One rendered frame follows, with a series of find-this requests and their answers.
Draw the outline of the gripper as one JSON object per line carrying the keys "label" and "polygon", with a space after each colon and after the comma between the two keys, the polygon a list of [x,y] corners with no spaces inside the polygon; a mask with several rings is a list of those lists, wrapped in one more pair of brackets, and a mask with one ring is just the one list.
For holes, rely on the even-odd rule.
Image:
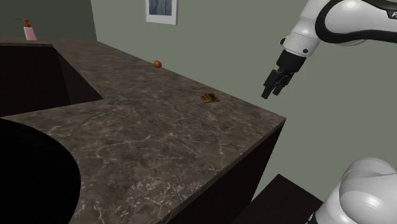
{"label": "gripper", "polygon": [[281,90],[291,81],[293,73],[299,72],[305,61],[306,57],[283,50],[276,62],[279,68],[270,72],[263,84],[265,88],[261,96],[267,99],[271,93],[279,95]]}

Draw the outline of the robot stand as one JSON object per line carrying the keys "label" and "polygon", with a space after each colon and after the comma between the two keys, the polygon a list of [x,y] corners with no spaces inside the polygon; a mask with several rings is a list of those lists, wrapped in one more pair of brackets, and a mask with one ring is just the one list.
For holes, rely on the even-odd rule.
{"label": "robot stand", "polygon": [[322,203],[278,174],[231,224],[305,224]]}

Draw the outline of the pink soap dispenser bottle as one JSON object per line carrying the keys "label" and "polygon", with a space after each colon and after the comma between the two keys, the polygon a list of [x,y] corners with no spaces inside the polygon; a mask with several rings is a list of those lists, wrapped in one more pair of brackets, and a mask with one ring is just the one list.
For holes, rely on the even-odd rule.
{"label": "pink soap dispenser bottle", "polygon": [[36,34],[34,32],[34,29],[31,27],[31,25],[29,24],[29,19],[20,19],[18,18],[18,20],[21,20],[24,22],[24,32],[25,32],[25,38],[28,41],[37,41],[37,37]]}

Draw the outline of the white framed wall picture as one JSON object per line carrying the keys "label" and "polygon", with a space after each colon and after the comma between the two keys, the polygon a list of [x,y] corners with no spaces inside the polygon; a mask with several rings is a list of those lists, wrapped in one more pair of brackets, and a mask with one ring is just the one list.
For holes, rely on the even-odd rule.
{"label": "white framed wall picture", "polygon": [[177,25],[178,0],[145,0],[145,21]]}

